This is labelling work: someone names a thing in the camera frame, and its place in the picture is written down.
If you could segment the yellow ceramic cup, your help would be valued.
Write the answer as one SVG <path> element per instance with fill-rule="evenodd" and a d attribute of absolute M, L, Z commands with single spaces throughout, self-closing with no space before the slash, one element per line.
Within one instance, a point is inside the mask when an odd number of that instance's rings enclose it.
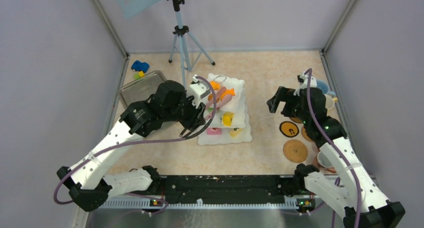
<path fill-rule="evenodd" d="M 336 102 L 339 100 L 337 97 L 332 97 L 330 95 L 325 94 L 325 108 L 327 110 L 331 110 L 335 107 Z"/>

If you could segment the yellow white cake toy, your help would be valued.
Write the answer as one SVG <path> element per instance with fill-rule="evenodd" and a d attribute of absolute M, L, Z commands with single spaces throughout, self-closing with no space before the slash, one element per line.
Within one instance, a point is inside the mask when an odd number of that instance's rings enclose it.
<path fill-rule="evenodd" d="M 241 129 L 241 128 L 233 128 L 233 129 L 231 129 L 230 131 L 229 131 L 229 135 L 232 137 L 232 138 L 235 138 L 235 137 L 237 137 L 241 132 L 242 132 L 242 130 L 243 129 Z"/>

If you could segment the black orange round coaster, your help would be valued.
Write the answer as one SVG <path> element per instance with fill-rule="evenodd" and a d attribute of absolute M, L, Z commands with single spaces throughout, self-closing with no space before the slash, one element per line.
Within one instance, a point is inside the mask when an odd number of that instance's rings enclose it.
<path fill-rule="evenodd" d="M 300 132 L 298 126 L 289 121 L 282 122 L 279 125 L 279 130 L 285 137 L 288 138 L 296 137 Z"/>

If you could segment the yellow cake slice toy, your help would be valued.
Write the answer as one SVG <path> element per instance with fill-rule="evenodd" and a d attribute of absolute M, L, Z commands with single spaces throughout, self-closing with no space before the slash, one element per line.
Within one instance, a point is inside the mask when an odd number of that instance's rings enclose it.
<path fill-rule="evenodd" d="M 225 112 L 224 115 L 221 116 L 220 120 L 222 125 L 224 126 L 231 126 L 234 118 L 234 113 L 232 112 Z"/>

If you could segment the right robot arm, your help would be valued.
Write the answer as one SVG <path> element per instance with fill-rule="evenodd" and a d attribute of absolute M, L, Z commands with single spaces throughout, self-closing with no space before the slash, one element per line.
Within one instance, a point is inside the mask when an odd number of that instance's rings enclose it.
<path fill-rule="evenodd" d="M 344 185 L 336 186 L 313 165 L 299 164 L 294 172 L 295 191 L 319 196 L 342 218 L 344 227 L 396 227 L 406 213 L 403 205 L 390 201 L 371 179 L 340 122 L 327 114 L 322 91 L 301 89 L 296 95 L 294 89 L 280 86 L 266 103 L 269 111 L 275 113 L 280 102 L 285 103 L 281 114 L 302 121 L 307 136 Z"/>

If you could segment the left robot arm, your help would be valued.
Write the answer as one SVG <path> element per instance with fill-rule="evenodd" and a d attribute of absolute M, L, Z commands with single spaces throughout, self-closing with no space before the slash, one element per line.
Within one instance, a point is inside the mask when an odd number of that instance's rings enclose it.
<path fill-rule="evenodd" d="M 96 210 L 118 195 L 133 191 L 157 193 L 160 181 L 150 166 L 117 175 L 109 175 L 108 170 L 132 146 L 150 144 L 149 135 L 160 130 L 164 123 L 178 122 L 183 126 L 178 141 L 200 135 L 208 127 L 203 98 L 214 94 L 212 85 L 200 76 L 195 76 L 187 88 L 172 80 L 159 84 L 146 100 L 131 103 L 84 158 L 57 171 L 59 186 L 65 186 L 71 202 L 86 212 Z"/>

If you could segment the pink cake toy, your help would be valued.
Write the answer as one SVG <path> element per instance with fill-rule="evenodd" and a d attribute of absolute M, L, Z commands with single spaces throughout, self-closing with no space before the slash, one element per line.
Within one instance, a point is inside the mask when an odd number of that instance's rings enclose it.
<path fill-rule="evenodd" d="M 221 128 L 208 128 L 206 130 L 206 134 L 207 135 L 221 135 L 222 134 L 222 129 Z"/>

